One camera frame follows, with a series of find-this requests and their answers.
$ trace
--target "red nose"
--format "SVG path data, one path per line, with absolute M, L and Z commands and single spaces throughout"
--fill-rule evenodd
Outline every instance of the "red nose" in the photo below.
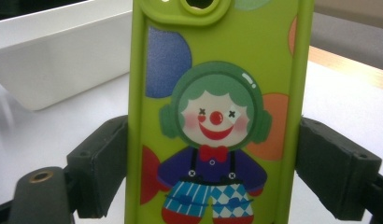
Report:
M 223 115 L 219 111 L 214 111 L 209 116 L 212 124 L 220 125 L 223 122 Z

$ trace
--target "clown's eye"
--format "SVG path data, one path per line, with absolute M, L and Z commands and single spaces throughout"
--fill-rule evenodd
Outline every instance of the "clown's eye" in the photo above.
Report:
M 240 116 L 241 116 L 241 113 L 237 109 L 235 109 L 234 105 L 232 105 L 229 111 L 227 112 L 227 119 L 231 123 L 235 123 Z
M 205 114 L 206 114 L 206 110 L 203 108 L 200 108 L 200 113 L 198 113 L 198 115 L 205 115 Z

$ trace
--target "cartoon clown illustration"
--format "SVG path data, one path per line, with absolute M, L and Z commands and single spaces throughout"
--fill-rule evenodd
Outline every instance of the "cartoon clown illustration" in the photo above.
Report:
M 199 223 L 211 206 L 213 223 L 251 223 L 267 174 L 242 148 L 263 142 L 271 126 L 252 76 L 232 63 L 196 65 L 177 82 L 160 122 L 164 135 L 188 145 L 158 167 L 168 189 L 163 220 Z

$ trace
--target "bow tie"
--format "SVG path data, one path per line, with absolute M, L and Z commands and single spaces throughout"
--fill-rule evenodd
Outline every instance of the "bow tie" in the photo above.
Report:
M 200 159 L 202 161 L 209 161 L 214 158 L 219 162 L 224 162 L 227 159 L 227 147 L 210 147 L 207 145 L 200 146 Z

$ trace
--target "green phone case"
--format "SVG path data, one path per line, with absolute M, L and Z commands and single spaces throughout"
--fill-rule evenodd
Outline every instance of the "green phone case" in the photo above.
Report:
M 134 0 L 127 224 L 288 222 L 313 7 Z

